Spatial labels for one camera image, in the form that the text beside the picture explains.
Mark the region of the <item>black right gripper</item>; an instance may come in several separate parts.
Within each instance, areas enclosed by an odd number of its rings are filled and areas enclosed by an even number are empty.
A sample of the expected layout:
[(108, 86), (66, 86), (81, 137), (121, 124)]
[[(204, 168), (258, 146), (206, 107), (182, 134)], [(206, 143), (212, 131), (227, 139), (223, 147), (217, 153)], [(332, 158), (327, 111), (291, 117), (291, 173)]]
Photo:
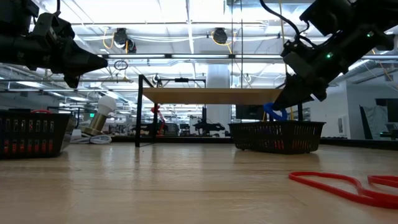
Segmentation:
[(281, 56), (289, 52), (299, 54), (313, 67), (307, 78), (286, 75), (284, 87), (272, 105), (281, 110), (309, 101), (323, 101), (327, 97), (329, 83), (375, 47), (392, 50), (394, 36), (385, 31), (396, 25), (394, 18), (351, 17), (342, 21), (319, 23), (330, 34), (324, 43), (305, 45), (308, 39), (302, 36), (298, 27), (284, 19), (296, 31), (295, 39), (287, 41)]

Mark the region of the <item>blue coil keychain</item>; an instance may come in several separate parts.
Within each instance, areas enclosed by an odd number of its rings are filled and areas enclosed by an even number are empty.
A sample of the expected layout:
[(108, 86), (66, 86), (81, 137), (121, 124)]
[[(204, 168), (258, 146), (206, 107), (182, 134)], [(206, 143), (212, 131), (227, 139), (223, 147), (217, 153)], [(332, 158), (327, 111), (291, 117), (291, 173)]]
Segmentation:
[(263, 105), (263, 110), (270, 114), (274, 119), (278, 121), (287, 121), (287, 111), (285, 108), (280, 109), (281, 115), (277, 114), (273, 109), (273, 103), (266, 103)]

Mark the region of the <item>black plastic mesh basket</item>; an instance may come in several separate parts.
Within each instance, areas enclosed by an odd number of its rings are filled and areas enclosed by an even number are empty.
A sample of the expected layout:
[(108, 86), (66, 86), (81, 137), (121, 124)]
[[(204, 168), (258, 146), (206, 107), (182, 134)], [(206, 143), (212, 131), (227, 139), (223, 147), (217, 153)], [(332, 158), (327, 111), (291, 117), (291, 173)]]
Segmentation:
[(324, 122), (267, 121), (231, 123), (236, 148), (274, 154), (307, 154), (318, 150)]
[(0, 154), (0, 159), (57, 157), (69, 145), (74, 128), (75, 118), (67, 114), (32, 114), (25, 111), (0, 110), (0, 141), (3, 139), (52, 139), (55, 146), (55, 151), (51, 154), (16, 156)]

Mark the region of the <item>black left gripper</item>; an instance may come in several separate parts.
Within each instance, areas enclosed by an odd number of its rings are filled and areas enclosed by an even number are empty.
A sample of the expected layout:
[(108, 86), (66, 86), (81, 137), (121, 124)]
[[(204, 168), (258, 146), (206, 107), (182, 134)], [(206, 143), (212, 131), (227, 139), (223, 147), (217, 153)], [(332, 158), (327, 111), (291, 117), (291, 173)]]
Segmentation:
[(58, 20), (57, 25), (53, 24), (57, 39), (52, 43), (41, 43), (30, 33), (30, 69), (47, 68), (53, 73), (62, 73), (66, 84), (76, 89), (82, 75), (106, 68), (108, 61), (77, 46), (72, 25), (59, 18), (58, 12), (51, 14)]

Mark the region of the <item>silver ventilation duct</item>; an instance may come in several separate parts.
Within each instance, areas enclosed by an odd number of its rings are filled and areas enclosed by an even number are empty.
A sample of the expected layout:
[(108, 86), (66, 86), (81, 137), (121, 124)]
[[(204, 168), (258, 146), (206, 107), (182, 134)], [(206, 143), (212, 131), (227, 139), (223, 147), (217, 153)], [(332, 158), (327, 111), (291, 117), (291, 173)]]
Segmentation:
[(334, 80), (332, 80), (329, 85), (330, 86), (338, 86), (340, 82), (351, 78), (353, 76), (356, 76), (360, 73), (366, 72), (371, 68), (377, 67), (377, 64), (374, 60), (360, 60), (356, 62), (355, 64), (351, 65), (348, 68), (348, 71), (346, 73), (341, 73), (339, 74)]

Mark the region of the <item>brass lamp with white bulb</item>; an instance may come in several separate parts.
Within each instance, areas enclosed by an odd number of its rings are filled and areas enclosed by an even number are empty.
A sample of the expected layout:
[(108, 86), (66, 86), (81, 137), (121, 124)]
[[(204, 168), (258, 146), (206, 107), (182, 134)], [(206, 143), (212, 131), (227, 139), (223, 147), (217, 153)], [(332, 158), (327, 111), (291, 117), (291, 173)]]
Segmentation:
[(89, 126), (81, 127), (81, 132), (89, 136), (102, 135), (102, 129), (108, 115), (116, 109), (116, 100), (108, 95), (102, 96), (98, 101), (98, 110)]

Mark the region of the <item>wooden shelf riser black legs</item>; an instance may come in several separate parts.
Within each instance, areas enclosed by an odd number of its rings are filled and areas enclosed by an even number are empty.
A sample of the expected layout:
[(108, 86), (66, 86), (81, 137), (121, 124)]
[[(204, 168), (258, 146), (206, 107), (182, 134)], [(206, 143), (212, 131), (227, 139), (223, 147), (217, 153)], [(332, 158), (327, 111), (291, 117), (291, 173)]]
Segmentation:
[(159, 88), (145, 75), (138, 76), (135, 146), (141, 146), (142, 98), (158, 104), (260, 105), (277, 99), (281, 88)]

